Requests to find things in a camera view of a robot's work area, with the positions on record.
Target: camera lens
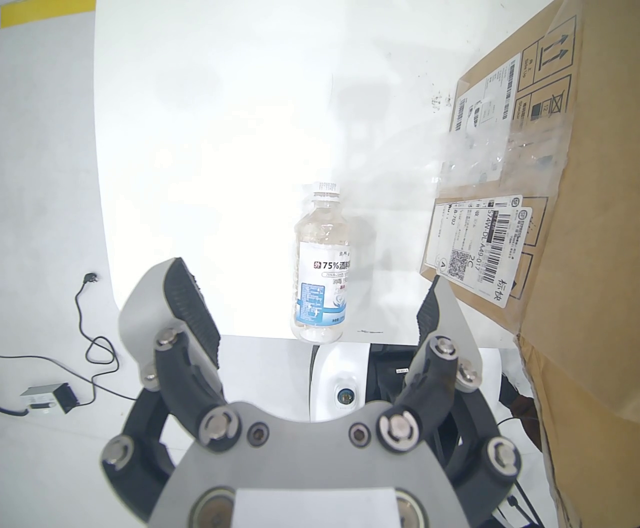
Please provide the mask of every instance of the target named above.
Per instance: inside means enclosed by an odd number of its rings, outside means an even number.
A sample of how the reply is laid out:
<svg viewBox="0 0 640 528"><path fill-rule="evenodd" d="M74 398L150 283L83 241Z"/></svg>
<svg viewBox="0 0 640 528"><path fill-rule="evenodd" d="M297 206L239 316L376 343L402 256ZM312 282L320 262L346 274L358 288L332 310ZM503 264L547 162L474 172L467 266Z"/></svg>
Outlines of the camera lens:
<svg viewBox="0 0 640 528"><path fill-rule="evenodd" d="M350 405L355 400L356 395L350 388L343 388L338 392L338 401L342 403L342 405Z"/></svg>

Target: qr code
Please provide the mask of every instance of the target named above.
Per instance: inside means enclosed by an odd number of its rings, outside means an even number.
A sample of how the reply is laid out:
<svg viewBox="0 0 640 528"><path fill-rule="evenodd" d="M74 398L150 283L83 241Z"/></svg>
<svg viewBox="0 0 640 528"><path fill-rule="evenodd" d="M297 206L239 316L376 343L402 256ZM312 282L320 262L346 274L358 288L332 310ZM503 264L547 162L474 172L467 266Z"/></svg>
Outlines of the qr code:
<svg viewBox="0 0 640 528"><path fill-rule="evenodd" d="M464 251L451 250L451 259L449 260L449 276L464 281L465 272L471 255Z"/></svg>

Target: barcode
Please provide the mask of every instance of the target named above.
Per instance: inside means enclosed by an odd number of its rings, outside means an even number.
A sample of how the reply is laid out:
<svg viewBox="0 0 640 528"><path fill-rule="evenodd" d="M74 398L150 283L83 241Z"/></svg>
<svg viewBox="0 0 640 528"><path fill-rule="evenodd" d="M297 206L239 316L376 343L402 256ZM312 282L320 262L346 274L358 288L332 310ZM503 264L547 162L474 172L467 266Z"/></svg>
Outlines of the barcode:
<svg viewBox="0 0 640 528"><path fill-rule="evenodd" d="M509 66L509 81L507 82L507 97L504 101L504 112L502 113L502 119L506 119L509 116L509 103L511 102L511 89L513 87L513 74L516 71L515 61Z"/></svg>
<svg viewBox="0 0 640 528"><path fill-rule="evenodd" d="M467 103L467 98L461 99L460 103L458 103L458 117L456 118L456 130L460 130L462 128L462 118L465 114L465 104Z"/></svg>
<svg viewBox="0 0 640 528"><path fill-rule="evenodd" d="M502 257L502 250L504 249L504 240L507 238L510 219L511 215L508 213L499 214L498 221L495 223L495 231L493 232L492 243L489 246L484 273L482 275L482 280L490 282L491 284L495 284L495 276L500 266L500 258Z"/></svg>

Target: white table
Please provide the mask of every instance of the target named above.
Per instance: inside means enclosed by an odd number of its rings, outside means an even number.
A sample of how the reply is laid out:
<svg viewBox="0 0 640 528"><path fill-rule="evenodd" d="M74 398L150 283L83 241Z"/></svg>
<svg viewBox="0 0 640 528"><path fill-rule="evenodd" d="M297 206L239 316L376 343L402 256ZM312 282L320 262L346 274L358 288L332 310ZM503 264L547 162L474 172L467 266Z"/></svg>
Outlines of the white table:
<svg viewBox="0 0 640 528"><path fill-rule="evenodd" d="M353 219L352 342L415 344L456 80L547 0L103 0L95 123L116 302L185 258L221 333L292 337L310 184ZM465 307L479 346L511 336Z"/></svg>

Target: cardboard box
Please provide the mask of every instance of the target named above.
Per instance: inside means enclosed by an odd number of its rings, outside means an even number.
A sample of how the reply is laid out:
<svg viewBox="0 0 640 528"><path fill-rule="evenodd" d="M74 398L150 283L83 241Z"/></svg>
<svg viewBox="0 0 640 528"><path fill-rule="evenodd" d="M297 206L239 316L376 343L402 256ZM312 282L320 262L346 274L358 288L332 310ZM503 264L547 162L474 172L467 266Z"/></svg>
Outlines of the cardboard box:
<svg viewBox="0 0 640 528"><path fill-rule="evenodd" d="M638 1L557 0L467 72L456 101L480 81L504 85L518 57L507 141L500 122L489 147L472 138L492 165L462 152L458 168L479 169L446 176L438 199L522 195L532 208L504 308L453 286L518 335L564 526L640 525L639 23ZM490 106L469 118L499 116Z"/></svg>

